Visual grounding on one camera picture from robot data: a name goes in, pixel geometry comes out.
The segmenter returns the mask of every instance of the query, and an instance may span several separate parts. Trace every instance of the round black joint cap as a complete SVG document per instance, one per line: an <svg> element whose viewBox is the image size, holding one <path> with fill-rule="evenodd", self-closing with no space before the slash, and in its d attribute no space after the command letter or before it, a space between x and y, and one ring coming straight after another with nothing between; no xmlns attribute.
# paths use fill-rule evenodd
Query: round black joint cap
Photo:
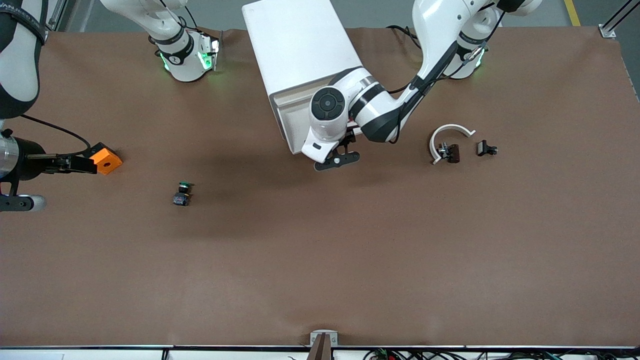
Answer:
<svg viewBox="0 0 640 360"><path fill-rule="evenodd" d="M322 88L311 100L311 113L318 120L334 120L344 110L344 96L336 88Z"/></svg>

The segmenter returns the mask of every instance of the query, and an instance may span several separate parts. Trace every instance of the white box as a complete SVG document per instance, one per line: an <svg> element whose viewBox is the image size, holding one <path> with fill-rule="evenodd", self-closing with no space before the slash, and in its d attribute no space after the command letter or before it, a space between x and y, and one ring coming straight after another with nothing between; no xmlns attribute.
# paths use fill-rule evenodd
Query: white box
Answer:
<svg viewBox="0 0 640 360"><path fill-rule="evenodd" d="M282 137L297 154L315 92L362 63L330 0L261 0L242 12Z"/></svg>

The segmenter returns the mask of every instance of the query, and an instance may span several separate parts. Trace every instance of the table surface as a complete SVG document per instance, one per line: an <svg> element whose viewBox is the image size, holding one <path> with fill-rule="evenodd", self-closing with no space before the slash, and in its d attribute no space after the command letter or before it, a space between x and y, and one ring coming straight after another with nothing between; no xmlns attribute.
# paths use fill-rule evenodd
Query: table surface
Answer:
<svg viewBox="0 0 640 360"><path fill-rule="evenodd" d="M387 88L420 54L349 30ZM356 165L292 156L248 35L220 71L167 74L143 33L53 33L29 112L114 148L108 176L41 175L41 213L0 215L0 344L637 345L640 106L596 28L500 28L483 66L443 81L397 145ZM442 124L477 133L430 164ZM81 144L10 120L50 152ZM500 149L474 155L482 139ZM171 204L195 183L188 208Z"/></svg>

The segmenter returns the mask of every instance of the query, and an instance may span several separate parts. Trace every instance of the silver bracket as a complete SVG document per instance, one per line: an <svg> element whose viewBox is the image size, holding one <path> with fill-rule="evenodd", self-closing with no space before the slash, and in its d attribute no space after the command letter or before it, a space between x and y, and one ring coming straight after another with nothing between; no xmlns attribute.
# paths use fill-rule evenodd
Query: silver bracket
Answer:
<svg viewBox="0 0 640 360"><path fill-rule="evenodd" d="M329 335L329 340L331 340L330 344L331 347L336 347L338 346L338 332L335 330L316 330L316 331L312 331L311 335L309 336L309 346L313 346L314 342L316 341L316 338L320 335L322 335L323 333L326 333L327 335Z"/></svg>
<svg viewBox="0 0 640 360"><path fill-rule="evenodd" d="M598 29L600 29L600 34L604 38L616 38L616 32L612 29L610 31L605 30L603 24L598 25Z"/></svg>

